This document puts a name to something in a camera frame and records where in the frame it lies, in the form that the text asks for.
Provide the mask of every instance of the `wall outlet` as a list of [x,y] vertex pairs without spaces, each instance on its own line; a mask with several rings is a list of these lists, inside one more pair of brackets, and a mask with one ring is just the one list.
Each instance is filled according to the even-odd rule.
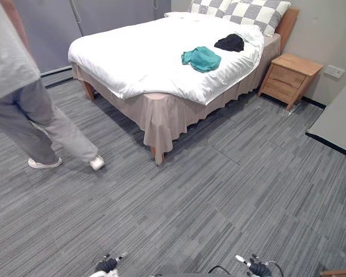
[[345,73],[345,70],[337,68],[332,65],[327,65],[324,68],[324,73],[339,79]]

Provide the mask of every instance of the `beige bed skirt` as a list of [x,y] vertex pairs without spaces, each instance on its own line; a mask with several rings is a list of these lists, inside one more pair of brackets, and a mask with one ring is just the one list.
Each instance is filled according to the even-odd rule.
[[266,39],[261,62],[256,70],[206,106],[166,93],[145,93],[122,100],[75,63],[72,64],[73,76],[93,86],[145,131],[144,144],[155,148],[155,161],[160,164],[163,162],[162,155],[173,149],[173,140],[178,139],[181,133],[187,133],[189,125],[205,119],[208,114],[224,107],[230,100],[236,100],[239,95],[259,87],[270,61],[280,54],[280,36],[276,34]]

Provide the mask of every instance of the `white duvet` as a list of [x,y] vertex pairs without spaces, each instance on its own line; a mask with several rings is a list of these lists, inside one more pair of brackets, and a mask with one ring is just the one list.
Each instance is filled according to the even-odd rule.
[[[164,92],[204,105],[258,66],[264,36],[257,26],[238,25],[201,14],[167,16],[79,38],[69,48],[69,61],[122,99]],[[243,51],[214,47],[219,39],[231,33],[243,38]],[[190,65],[182,65],[183,52],[198,46],[206,46],[221,56],[218,69],[200,73]]]

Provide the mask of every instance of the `folded clothing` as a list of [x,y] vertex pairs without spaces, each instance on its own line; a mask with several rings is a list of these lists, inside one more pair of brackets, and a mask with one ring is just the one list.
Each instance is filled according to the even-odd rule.
[[221,57],[205,46],[196,47],[181,55],[182,64],[188,63],[199,72],[209,72],[218,68]]
[[243,39],[239,35],[236,35],[235,33],[232,33],[228,35],[224,39],[218,40],[215,44],[214,47],[227,50],[227,51],[236,51],[240,52],[243,50]]

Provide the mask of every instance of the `gray pants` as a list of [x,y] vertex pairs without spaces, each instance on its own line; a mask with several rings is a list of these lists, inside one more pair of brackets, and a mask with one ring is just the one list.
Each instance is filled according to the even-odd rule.
[[97,156],[96,146],[52,103],[41,80],[0,99],[0,130],[35,162],[57,162],[58,157],[51,149],[51,140],[31,121],[84,162]]

